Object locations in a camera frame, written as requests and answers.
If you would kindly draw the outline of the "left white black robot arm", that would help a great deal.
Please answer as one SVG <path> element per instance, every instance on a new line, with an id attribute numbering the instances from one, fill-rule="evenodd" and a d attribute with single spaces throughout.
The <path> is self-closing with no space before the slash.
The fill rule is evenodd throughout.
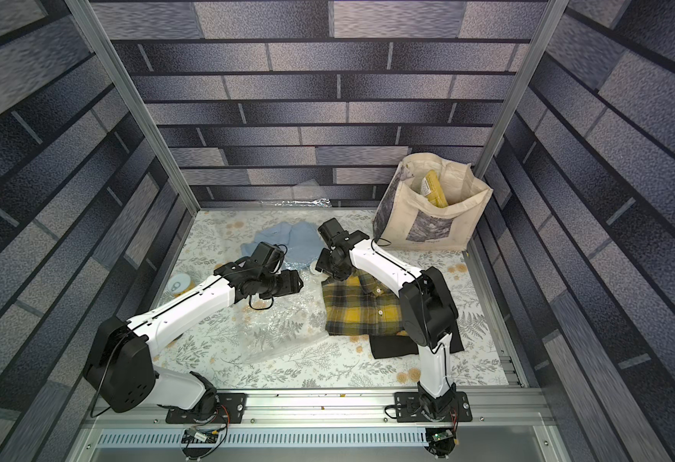
<path id="1" fill-rule="evenodd" d="M 220 408 L 216 387 L 200 373 L 176 373 L 154 364 L 165 347 L 200 321 L 241 300 L 272 301 L 304 286 L 284 269 L 285 246 L 260 243 L 249 256 L 216 269 L 202 283 L 170 302 L 126 321 L 113 316 L 99 326 L 83 370 L 94 398 L 123 413 L 141 404 L 180 410 L 197 422 Z"/>

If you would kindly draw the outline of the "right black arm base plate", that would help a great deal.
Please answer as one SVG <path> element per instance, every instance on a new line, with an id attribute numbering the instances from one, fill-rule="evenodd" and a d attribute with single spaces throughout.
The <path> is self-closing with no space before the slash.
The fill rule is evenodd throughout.
<path id="1" fill-rule="evenodd" d="M 396 392 L 395 416 L 399 423 L 468 423 L 473 420 L 468 396 L 449 391 L 440 398 L 420 392 Z"/>

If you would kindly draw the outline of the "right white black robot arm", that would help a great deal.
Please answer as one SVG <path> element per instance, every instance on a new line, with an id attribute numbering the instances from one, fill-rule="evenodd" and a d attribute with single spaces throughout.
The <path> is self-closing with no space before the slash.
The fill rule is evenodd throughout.
<path id="1" fill-rule="evenodd" d="M 407 264 L 368 234 L 346 231 L 336 219 L 325 221 L 317 231 L 326 244 L 316 262 L 318 271 L 341 280 L 353 270 L 365 271 L 397 296 L 403 329 L 418 345 L 418 404 L 424 416 L 435 422 L 445 417 L 460 420 L 464 406 L 450 376 L 459 312 L 441 271 Z"/>

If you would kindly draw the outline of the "clear plastic vacuum bag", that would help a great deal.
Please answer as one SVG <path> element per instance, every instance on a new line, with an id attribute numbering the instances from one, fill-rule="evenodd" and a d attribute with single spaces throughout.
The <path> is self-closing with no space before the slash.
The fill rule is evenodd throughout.
<path id="1" fill-rule="evenodd" d="M 327 338 L 321 282 L 314 263 L 324 249 L 317 226 L 330 215 L 327 189 L 306 180 L 279 187 L 277 198 L 259 201 L 229 220 L 242 227 L 232 239 L 241 261 L 235 330 L 239 359 L 274 359 Z"/>

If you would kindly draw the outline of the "light blue shirt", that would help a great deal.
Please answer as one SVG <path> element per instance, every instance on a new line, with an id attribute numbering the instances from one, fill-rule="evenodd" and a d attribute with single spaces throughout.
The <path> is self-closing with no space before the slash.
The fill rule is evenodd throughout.
<path id="1" fill-rule="evenodd" d="M 287 270 L 304 270 L 316 261 L 324 249 L 314 223 L 299 221 L 289 224 L 285 221 L 258 232 L 254 241 L 241 246 L 242 255 L 251 255 L 257 244 L 268 243 L 287 248 L 284 268 Z"/>

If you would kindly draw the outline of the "yellow black plaid shirt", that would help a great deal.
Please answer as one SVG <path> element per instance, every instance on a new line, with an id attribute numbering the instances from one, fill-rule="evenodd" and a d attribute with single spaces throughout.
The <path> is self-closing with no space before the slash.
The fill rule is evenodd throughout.
<path id="1" fill-rule="evenodd" d="M 334 336 L 391 336 L 403 330 L 396 294 L 366 271 L 355 269 L 343 280 L 321 284 L 325 329 Z"/>

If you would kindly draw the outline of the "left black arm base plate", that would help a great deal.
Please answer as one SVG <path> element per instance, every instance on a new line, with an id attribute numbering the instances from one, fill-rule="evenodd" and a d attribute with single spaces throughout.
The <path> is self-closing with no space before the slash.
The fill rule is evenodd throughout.
<path id="1" fill-rule="evenodd" d="M 165 422 L 170 425 L 240 424 L 247 398 L 244 393 L 206 392 L 190 410 L 168 408 Z"/>

